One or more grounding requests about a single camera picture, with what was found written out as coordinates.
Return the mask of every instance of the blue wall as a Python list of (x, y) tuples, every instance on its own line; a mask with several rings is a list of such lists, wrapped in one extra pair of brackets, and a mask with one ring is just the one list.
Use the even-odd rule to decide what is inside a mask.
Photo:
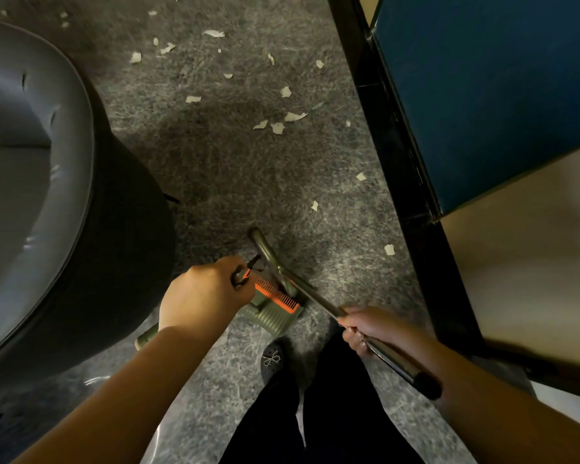
[(443, 212), (580, 147), (580, 0), (383, 0), (375, 32)]

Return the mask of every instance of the person's left hand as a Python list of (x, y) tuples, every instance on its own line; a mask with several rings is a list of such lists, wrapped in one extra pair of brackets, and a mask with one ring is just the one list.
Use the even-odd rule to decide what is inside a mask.
[(255, 294), (254, 277), (235, 289), (230, 277), (240, 257), (229, 256), (214, 264), (194, 265), (171, 282), (159, 310), (159, 330), (172, 327), (196, 340), (215, 343), (241, 306)]

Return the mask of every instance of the chair backrest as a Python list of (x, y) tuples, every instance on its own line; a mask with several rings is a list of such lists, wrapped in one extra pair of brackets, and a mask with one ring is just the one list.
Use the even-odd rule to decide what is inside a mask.
[(34, 311), (90, 201), (93, 112), (72, 62), (0, 22), (0, 343)]

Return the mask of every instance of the beige wall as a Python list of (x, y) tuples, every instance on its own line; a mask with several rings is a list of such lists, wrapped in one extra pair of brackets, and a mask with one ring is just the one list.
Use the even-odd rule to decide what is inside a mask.
[(379, 0), (359, 0), (361, 1), (361, 6), (363, 7), (363, 13), (365, 13), (365, 19), (367, 24), (372, 23), (374, 14), (376, 13), (376, 7), (378, 6)]
[(580, 150), (442, 223), (484, 337), (580, 364)]

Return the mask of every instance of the black pants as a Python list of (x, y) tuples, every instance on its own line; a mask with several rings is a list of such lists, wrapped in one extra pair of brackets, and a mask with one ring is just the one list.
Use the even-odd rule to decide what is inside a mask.
[(334, 335), (305, 391), (305, 446), (296, 412), (299, 388), (286, 369), (260, 392), (219, 464), (423, 463), (391, 423), (363, 362)]

